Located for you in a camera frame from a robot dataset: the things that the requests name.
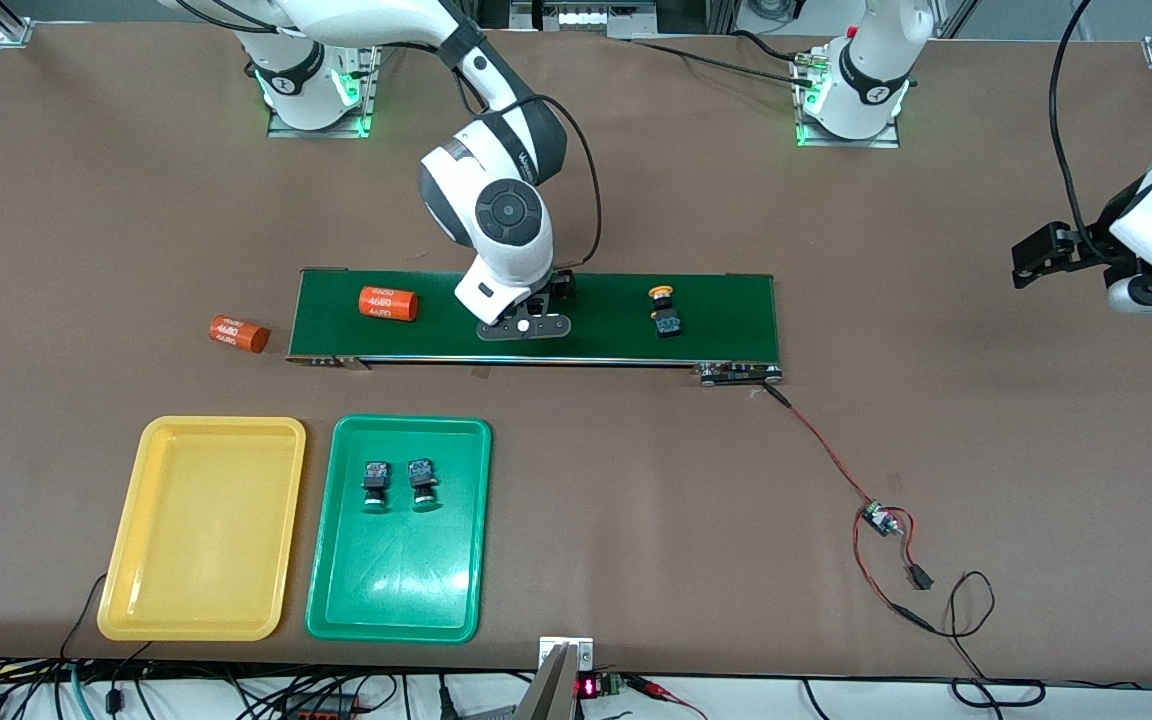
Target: brown tabletop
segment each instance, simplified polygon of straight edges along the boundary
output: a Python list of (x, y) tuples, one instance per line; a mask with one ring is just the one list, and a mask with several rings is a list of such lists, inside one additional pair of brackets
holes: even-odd
[[(968, 642), (996, 676), (1152, 679), (1152, 318), (1096, 272), (1011, 289), (1011, 243), (1067, 218), (1047, 136), (1051, 46), (933, 41), (901, 150), (797, 149), (783, 86), (581, 33), (492, 40), (584, 126), (602, 176), (593, 272), (776, 274), (788, 396), (861, 483), (919, 520), (937, 577), (878, 579), (940, 620), (986, 571)], [(689, 50), (776, 70), (745, 41)], [(40, 26), (0, 58), (0, 655), (52, 655), (105, 570), (137, 438), (166, 414), (291, 415), (310, 430), (283, 621), (179, 659), (479, 667), (589, 634), (636, 670), (960, 675), (851, 558), (855, 494), (765, 393), (676, 370), (280, 359), (297, 270), (462, 270), (416, 192), (465, 122), (433, 58), (389, 65), (370, 141), (266, 141), (225, 31)], [(1066, 145), (1085, 213), (1152, 158), (1135, 44), (1076, 45)], [(545, 184), (558, 255), (593, 230), (579, 146)], [(275, 328), (263, 356), (212, 314)], [(495, 430), (482, 624), (465, 646), (308, 638), (329, 430), (347, 414), (480, 416)], [(969, 592), (972, 612), (984, 596)], [(91, 616), (79, 655), (124, 655)]]

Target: brown table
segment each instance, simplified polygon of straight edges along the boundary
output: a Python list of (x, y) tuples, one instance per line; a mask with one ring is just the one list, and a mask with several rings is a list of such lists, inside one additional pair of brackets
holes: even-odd
[[(940, 619), (957, 574), (998, 609), (998, 676), (1152, 679), (1152, 319), (1094, 272), (1011, 289), (1009, 247), (1068, 217), (1051, 46), (934, 41), (900, 151), (796, 149), (785, 88), (581, 33), (493, 35), (593, 142), (607, 233), (589, 270), (772, 272), (785, 392), (869, 491), (914, 510), (935, 588), (863, 536), (885, 588)], [(774, 70), (745, 41), (694, 51)], [(1135, 44), (1078, 45), (1064, 130), (1093, 215), (1152, 158)], [(293, 415), (311, 444), (283, 623), (179, 659), (480, 667), (590, 634), (636, 670), (958, 675), (851, 560), (856, 498), (765, 393), (673, 370), (388, 366), (351, 374), (206, 339), (291, 324), (297, 270), (462, 270), (416, 192), (465, 118), (433, 58), (387, 70), (371, 141), (266, 141), (242, 55), (182, 24), (41, 26), (0, 58), (0, 655), (51, 655), (109, 560), (141, 430)], [(544, 188), (558, 253), (593, 229), (579, 147)], [(461, 647), (316, 642), (302, 626), (329, 429), (347, 414), (495, 429), (483, 621)], [(968, 605), (979, 611), (979, 592)], [(91, 620), (73, 652), (124, 655)]]

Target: orange cylinder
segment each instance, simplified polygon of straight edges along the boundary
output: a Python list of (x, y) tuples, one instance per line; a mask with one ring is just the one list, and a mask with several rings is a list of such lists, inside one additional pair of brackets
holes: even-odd
[(225, 314), (217, 314), (211, 319), (211, 340), (232, 344), (240, 350), (257, 353), (265, 350), (265, 343), (270, 341), (270, 332), (260, 325), (243, 323)]
[(419, 305), (415, 291), (391, 290), (388, 287), (369, 285), (358, 293), (358, 311), (363, 314), (370, 314), (372, 318), (411, 323), (416, 319), (416, 310), (419, 309)]

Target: green tray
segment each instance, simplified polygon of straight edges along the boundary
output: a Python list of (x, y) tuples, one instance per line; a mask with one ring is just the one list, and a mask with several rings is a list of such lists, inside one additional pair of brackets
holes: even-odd
[[(776, 301), (771, 275), (577, 273), (576, 293), (552, 310), (573, 320), (567, 338), (485, 342), (456, 301), (458, 273), (306, 268), (288, 361), (699, 366), (758, 365), (780, 377)], [(420, 296), (416, 323), (358, 313), (358, 291), (374, 285)], [(662, 340), (652, 323), (650, 288), (675, 288), (682, 334)]]
[[(412, 510), (407, 461), (434, 462), (440, 507)], [(362, 510), (367, 461), (389, 462), (388, 511)], [(463, 643), (479, 626), (492, 429), (475, 418), (347, 415), (332, 437), (314, 574), (312, 637)]]

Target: gray floor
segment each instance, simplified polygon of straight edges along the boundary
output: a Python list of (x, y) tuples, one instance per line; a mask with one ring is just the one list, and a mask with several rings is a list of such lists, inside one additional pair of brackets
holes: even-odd
[[(156, 0), (6, 0), (18, 14), (36, 20), (188, 20), (188, 15), (164, 8)], [(773, 23), (741, 13), (741, 25), (764, 32), (799, 35), (797, 28), (838, 24), (846, 26), (851, 14), (859, 13), (864, 0), (808, 0), (805, 17), (810, 23)], [(964, 26), (963, 37), (987, 40), (1055, 40), (1069, 22), (1071, 0), (982, 0)], [(1089, 6), (1084, 31), (1092, 40), (1138, 40), (1152, 32), (1152, 0), (1097, 0)]]

